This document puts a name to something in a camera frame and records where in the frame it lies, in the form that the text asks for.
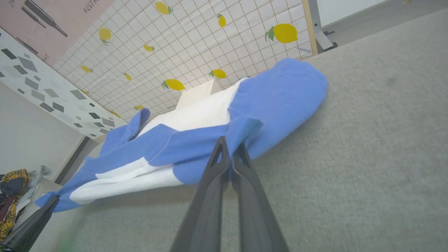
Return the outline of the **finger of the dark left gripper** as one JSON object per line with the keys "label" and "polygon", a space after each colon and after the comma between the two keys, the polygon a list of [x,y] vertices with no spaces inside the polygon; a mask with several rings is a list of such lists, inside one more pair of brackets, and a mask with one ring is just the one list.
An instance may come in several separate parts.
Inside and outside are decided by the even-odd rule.
{"label": "finger of the dark left gripper", "polygon": [[12,231],[1,243],[2,252],[28,252],[35,244],[41,232],[53,215],[54,208],[59,203],[59,196],[53,196],[34,212],[21,226]]}

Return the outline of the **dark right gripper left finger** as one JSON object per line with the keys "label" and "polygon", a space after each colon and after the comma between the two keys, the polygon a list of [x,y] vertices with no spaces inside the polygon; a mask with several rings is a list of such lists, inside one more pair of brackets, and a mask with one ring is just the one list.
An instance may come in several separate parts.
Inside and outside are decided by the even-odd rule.
{"label": "dark right gripper left finger", "polygon": [[221,252],[223,193],[229,180],[229,152],[219,137],[179,227],[170,252]]}

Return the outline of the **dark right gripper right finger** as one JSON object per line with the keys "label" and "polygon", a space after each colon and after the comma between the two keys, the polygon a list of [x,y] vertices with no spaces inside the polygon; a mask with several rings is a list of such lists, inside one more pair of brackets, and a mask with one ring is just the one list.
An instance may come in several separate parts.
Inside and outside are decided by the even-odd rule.
{"label": "dark right gripper right finger", "polygon": [[232,188],[238,195],[240,252],[289,252],[244,143],[232,156]]}

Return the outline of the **blue and white garment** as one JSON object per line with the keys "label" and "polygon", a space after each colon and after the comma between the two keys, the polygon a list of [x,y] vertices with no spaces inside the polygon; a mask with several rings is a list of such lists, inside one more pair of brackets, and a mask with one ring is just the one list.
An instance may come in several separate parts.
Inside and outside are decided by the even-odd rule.
{"label": "blue and white garment", "polygon": [[99,156],[63,187],[55,212],[142,190],[200,182],[219,137],[229,153],[244,143],[255,159],[307,121],[326,98],[328,81],[311,64],[286,58],[253,78],[150,120],[143,108],[106,136]]}

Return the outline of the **yellow plaid garment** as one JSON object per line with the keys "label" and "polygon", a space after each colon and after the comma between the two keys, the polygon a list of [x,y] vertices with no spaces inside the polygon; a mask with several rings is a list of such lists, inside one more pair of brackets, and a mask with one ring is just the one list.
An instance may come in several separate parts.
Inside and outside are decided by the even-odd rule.
{"label": "yellow plaid garment", "polygon": [[18,202],[28,190],[30,181],[25,169],[11,171],[0,179],[0,242],[13,228]]}

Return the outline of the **light grey garment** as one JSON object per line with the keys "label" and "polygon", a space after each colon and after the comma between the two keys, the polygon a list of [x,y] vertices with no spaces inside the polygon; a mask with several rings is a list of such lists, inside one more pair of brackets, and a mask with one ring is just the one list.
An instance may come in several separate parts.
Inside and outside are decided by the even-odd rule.
{"label": "light grey garment", "polygon": [[24,195],[18,201],[15,209],[15,213],[18,214],[24,207],[26,207],[29,203],[32,202],[32,198],[35,195],[40,181],[44,176],[49,176],[52,174],[51,169],[48,167],[41,165],[39,168],[36,168],[31,171],[27,171],[29,175],[29,183],[24,188]]}

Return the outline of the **grey fabric sofa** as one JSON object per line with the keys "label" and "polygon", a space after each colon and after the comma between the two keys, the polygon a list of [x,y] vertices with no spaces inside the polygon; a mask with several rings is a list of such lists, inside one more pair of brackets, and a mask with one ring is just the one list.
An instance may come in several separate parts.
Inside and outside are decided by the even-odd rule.
{"label": "grey fabric sofa", "polygon": [[448,1],[308,62],[304,124],[254,160],[291,252],[448,252]]}

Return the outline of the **white box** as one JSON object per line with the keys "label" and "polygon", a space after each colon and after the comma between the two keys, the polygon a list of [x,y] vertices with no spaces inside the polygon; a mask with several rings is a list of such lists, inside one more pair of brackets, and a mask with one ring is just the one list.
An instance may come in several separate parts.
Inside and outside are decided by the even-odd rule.
{"label": "white box", "polygon": [[182,107],[191,105],[219,91],[222,91],[222,88],[221,86],[219,86],[219,84],[215,83],[214,80],[207,81],[201,85],[183,92],[178,100],[175,110],[179,110]]}

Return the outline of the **grey terrazzo print panel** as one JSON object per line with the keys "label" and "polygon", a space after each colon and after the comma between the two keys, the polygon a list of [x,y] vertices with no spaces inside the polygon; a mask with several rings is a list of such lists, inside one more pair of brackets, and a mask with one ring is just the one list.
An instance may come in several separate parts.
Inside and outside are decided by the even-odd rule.
{"label": "grey terrazzo print panel", "polygon": [[126,125],[0,28],[0,83],[91,139]]}

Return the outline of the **lemon print grid panel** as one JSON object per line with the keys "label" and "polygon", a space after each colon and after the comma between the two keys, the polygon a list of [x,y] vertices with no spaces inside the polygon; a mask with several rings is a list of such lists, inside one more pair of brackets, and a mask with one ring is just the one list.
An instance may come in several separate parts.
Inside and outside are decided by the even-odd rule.
{"label": "lemon print grid panel", "polygon": [[225,89],[311,56],[301,0],[116,0],[54,68],[128,121],[207,81]]}

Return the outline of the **grey metal partition stand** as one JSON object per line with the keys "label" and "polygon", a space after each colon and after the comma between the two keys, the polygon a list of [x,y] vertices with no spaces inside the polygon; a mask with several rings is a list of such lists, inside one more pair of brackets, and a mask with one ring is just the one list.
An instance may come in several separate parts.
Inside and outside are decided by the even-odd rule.
{"label": "grey metal partition stand", "polygon": [[320,19],[320,12],[318,7],[318,0],[308,0],[309,11],[311,13],[312,24],[314,26],[315,39],[320,48],[319,52],[325,52],[337,48],[336,42],[331,42],[327,35],[334,33],[334,31],[328,33],[323,31],[322,23]]}

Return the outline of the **pink restaurant print panel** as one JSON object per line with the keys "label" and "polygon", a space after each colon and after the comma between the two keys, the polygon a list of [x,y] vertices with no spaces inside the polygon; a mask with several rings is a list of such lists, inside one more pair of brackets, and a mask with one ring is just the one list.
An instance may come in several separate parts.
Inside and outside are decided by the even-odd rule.
{"label": "pink restaurant print panel", "polygon": [[53,66],[116,0],[0,0],[1,35]]}

